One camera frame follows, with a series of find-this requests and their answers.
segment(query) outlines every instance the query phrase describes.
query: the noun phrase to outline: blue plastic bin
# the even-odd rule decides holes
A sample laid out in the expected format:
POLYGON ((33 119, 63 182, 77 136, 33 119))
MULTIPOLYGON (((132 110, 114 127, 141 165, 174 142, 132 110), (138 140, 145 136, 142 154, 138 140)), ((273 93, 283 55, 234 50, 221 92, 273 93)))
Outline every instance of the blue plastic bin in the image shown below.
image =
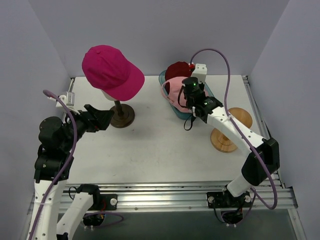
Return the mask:
MULTIPOLYGON (((162 84, 165 83, 166 79, 165 79, 165 74, 166 74, 166 70, 164 70, 163 72, 160 73, 159 75, 159 83, 162 86, 162 84)), ((208 87, 207 83, 204 84, 204 88, 205 90, 208 92, 208 95, 211 97, 214 97, 214 94, 211 92, 210 88, 208 87)), ((163 88, 164 94, 166 96, 168 96, 167 91, 163 88)), ((180 112, 178 109, 176 109, 174 106, 172 106, 169 102, 168 104, 171 106, 172 110, 174 111, 174 113, 176 114, 176 116, 182 120, 187 120, 187 118, 190 117, 190 113, 187 112, 180 112)))

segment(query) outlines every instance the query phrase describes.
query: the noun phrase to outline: cap brim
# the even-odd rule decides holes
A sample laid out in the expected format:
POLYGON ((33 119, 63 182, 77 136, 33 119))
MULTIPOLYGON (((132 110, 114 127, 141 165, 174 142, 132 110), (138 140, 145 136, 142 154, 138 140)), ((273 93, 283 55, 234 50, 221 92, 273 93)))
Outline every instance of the cap brim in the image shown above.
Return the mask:
POLYGON ((130 66, 130 76, 122 85, 117 86, 112 89, 102 89, 112 98, 119 101, 128 101, 132 99, 142 88, 145 83, 145 76, 142 71, 139 70, 131 62, 130 66))

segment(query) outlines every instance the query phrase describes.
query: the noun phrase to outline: bolt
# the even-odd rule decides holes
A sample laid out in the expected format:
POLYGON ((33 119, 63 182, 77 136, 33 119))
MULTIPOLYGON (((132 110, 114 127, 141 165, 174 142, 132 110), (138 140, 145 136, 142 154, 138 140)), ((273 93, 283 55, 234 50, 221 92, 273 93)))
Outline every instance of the bolt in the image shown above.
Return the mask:
POLYGON ((115 199, 115 198, 111 198, 111 200, 110 200, 110 204, 111 204, 111 206, 115 206, 116 204, 117 204, 117 199, 115 199))
POLYGON ((251 202, 251 197, 248 196, 248 195, 246 195, 246 196, 244 197, 244 201, 245 201, 246 203, 250 203, 250 202, 251 202))
POLYGON ((212 204, 215 198, 213 196, 208 197, 208 203, 212 204))

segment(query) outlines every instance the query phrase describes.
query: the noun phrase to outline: wooden knob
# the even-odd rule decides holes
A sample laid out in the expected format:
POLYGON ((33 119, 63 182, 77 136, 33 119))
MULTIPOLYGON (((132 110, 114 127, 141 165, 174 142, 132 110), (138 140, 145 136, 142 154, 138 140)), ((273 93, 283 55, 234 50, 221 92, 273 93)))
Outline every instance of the wooden knob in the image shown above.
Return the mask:
MULTIPOLYGON (((251 128, 253 120, 250 113, 248 113, 246 110, 240 107, 233 107, 229 109, 229 112, 247 128, 251 128)), ((232 141, 229 140, 229 138, 227 138, 216 128, 211 132, 210 140, 215 149, 223 153, 231 153, 238 148, 232 141)))

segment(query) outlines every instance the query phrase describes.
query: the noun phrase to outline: white table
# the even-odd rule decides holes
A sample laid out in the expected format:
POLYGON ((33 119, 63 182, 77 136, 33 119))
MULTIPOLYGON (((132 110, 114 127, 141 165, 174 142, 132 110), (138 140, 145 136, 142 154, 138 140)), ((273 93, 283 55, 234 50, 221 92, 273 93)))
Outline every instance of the white table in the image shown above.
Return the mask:
MULTIPOLYGON (((209 75, 206 82, 223 102, 227 76, 209 75)), ((85 77, 75 78, 72 91, 78 110, 85 110, 85 104, 108 110, 114 104, 85 77)), ((227 103, 229 108, 247 110, 253 118, 251 129, 259 133, 240 75, 231 76, 227 103)), ((127 104, 135 111, 130 126, 110 125, 106 131, 85 133, 78 141, 70 184, 231 181, 240 173, 245 157, 239 149, 217 151, 210 142, 212 126, 197 119, 191 131, 184 130, 184 121, 160 93, 158 76, 146 76, 140 92, 127 104)))

